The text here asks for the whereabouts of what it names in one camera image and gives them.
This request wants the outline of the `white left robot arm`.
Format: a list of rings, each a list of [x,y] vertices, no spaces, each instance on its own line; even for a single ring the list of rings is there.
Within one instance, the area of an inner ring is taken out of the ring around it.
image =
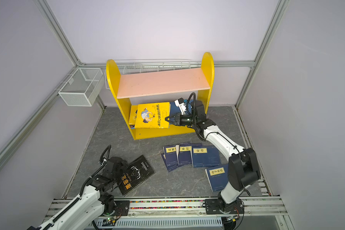
[[[117,205],[111,188],[121,179],[128,162],[119,157],[102,158],[101,167],[82,184],[79,194],[56,215],[29,230],[83,230],[102,214],[112,215]]]

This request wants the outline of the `navy book middle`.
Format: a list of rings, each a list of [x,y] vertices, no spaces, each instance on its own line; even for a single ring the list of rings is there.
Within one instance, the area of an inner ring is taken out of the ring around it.
[[[193,147],[200,147],[202,143],[181,143],[176,146],[177,161],[179,166],[192,164],[191,152]]]

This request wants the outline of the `black book yellow title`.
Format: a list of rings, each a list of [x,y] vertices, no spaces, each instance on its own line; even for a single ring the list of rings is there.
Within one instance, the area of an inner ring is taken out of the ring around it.
[[[155,171],[146,157],[144,155],[138,157],[129,164],[129,167],[122,174],[118,182],[118,187],[122,196],[128,194],[154,174]]]

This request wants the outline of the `navy book leftmost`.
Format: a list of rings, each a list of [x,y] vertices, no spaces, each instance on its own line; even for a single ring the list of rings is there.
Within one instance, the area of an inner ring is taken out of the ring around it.
[[[171,172],[179,167],[176,145],[165,145],[163,147],[162,158],[168,172]]]

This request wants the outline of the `white mesh basket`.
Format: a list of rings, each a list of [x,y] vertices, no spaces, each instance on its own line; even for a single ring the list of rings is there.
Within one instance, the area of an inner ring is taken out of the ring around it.
[[[103,86],[104,73],[101,68],[77,68],[58,94],[68,106],[91,107]]]

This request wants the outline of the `yellow pink blue bookshelf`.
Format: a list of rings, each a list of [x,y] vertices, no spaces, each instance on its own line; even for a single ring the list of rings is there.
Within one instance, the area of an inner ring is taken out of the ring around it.
[[[197,100],[208,109],[215,78],[213,56],[206,52],[201,67],[173,71],[122,75],[114,60],[106,63],[106,79],[126,123],[134,112],[131,98],[197,92]]]

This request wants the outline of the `navy book large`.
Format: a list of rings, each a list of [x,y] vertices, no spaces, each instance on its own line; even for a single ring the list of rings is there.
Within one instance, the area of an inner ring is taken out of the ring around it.
[[[192,147],[191,158],[193,168],[221,165],[220,152],[215,146]]]

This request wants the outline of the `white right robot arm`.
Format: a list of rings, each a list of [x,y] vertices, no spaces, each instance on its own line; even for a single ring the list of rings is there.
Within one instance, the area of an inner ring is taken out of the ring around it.
[[[261,178],[256,152],[244,148],[225,135],[215,122],[207,118],[201,101],[175,102],[180,112],[166,117],[171,125],[188,127],[195,131],[201,141],[209,141],[228,161],[228,183],[219,193],[220,199],[231,204],[240,194]]]

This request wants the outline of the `navy book front right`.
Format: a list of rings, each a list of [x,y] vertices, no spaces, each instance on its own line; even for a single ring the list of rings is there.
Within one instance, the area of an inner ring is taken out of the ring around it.
[[[228,183],[228,164],[205,169],[210,187],[213,192],[222,191]]]

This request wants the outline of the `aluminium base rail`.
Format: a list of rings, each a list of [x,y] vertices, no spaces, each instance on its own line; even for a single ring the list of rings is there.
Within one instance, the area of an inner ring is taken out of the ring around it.
[[[186,214],[205,216],[207,208],[204,205],[206,197],[195,198],[121,198],[116,203],[128,201],[122,205],[122,210],[128,217],[142,217],[148,215]],[[288,215],[282,199],[278,196],[241,197],[245,214],[252,216]]]

